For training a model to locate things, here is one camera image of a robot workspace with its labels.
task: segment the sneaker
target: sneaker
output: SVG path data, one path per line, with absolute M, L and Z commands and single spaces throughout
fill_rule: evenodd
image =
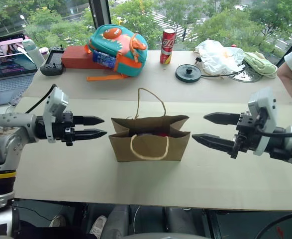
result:
M 51 221 L 49 227 L 50 228 L 58 228 L 58 227 L 65 227 L 66 226 L 66 219 L 62 215 L 57 215 Z
M 90 234 L 94 234 L 97 237 L 97 239 L 100 239 L 101 232 L 105 226 L 106 221 L 107 217 L 105 216 L 100 216 L 99 218 L 97 218 L 94 224 L 92 225 Z

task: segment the table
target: table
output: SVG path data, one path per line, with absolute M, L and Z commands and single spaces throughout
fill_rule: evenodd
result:
M 23 98 L 17 112 L 24 112 L 39 98 Z M 35 109 L 42 115 L 43 104 Z M 292 124 L 292 106 L 279 105 L 278 124 Z M 167 102 L 168 115 L 186 114 L 182 130 L 217 134 L 232 139 L 233 125 L 215 125 L 202 117 L 211 112 L 239 113 L 247 104 Z M 133 116 L 136 102 L 71 99 L 74 115 L 95 115 L 96 125 L 114 133 L 110 117 Z M 160 116 L 158 102 L 142 102 L 140 117 Z M 292 211 L 292 164 L 240 152 L 231 159 L 190 138 L 181 162 L 145 161 L 118 163 L 108 137 L 49 144 L 45 140 L 26 145 L 14 185 L 17 198 L 197 207 L 229 210 Z
M 101 99 L 135 101 L 139 87 L 158 94 L 165 102 L 207 102 L 247 104 L 250 95 L 266 86 L 272 86 L 279 104 L 292 105 L 292 98 L 279 78 L 263 78 L 256 83 L 242 83 L 226 78 L 201 78 L 189 84 L 177 80 L 176 68 L 182 64 L 193 64 L 197 55 L 194 52 L 174 51 L 171 63 L 159 64 L 160 51 L 148 51 L 144 69 L 138 77 L 121 80 L 87 82 L 87 76 L 112 74 L 111 70 L 66 69 L 60 76 L 47 77 L 38 71 L 26 97 L 42 97 L 52 84 L 59 86 L 73 99 Z M 149 94 L 142 100 L 156 101 Z

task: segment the paper bag handle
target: paper bag handle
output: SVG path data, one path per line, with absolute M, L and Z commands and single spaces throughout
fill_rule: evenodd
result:
M 132 152 L 137 158 L 140 158 L 140 159 L 142 159 L 142 160 L 161 160 L 161 159 L 164 159 L 164 158 L 167 156 L 167 154 L 168 154 L 168 149 L 169 149 L 169 137 L 168 137 L 168 136 L 166 136 L 166 138 L 167 138 L 166 151 L 165 151 L 165 153 L 164 153 L 162 156 L 158 156 L 158 157 L 143 156 L 143 155 L 137 153 L 137 152 L 133 149 L 133 147 L 132 147 L 132 142 L 133 142 L 133 140 L 135 139 L 135 137 L 137 137 L 136 134 L 135 134 L 133 137 L 131 137 L 131 140 L 130 140 L 130 150 L 131 150 L 131 152 Z
M 152 93 L 151 91 L 148 91 L 147 89 L 145 88 L 138 88 L 138 106 L 137 106 L 137 112 L 136 112 L 136 115 L 135 115 L 135 118 L 134 119 L 137 119 L 138 118 L 138 111 L 139 111 L 139 102 L 140 102 L 140 90 L 144 90 L 144 91 L 147 91 L 149 92 L 150 94 L 152 94 L 154 97 L 156 97 L 162 104 L 163 108 L 164 108 L 164 116 L 166 115 L 166 107 L 165 107 L 165 104 L 163 103 L 163 101 L 161 99 L 159 99 L 158 96 L 156 96 L 154 93 Z

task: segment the black disc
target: black disc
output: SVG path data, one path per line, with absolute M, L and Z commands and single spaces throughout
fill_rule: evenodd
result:
M 181 65 L 176 69 L 176 77 L 186 83 L 196 82 L 201 77 L 201 70 L 194 65 Z

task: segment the soda can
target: soda can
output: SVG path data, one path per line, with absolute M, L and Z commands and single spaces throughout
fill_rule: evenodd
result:
M 115 68 L 116 57 L 93 50 L 93 61 L 109 68 Z
M 165 28 L 162 34 L 160 63 L 169 64 L 176 39 L 176 31 L 173 28 Z

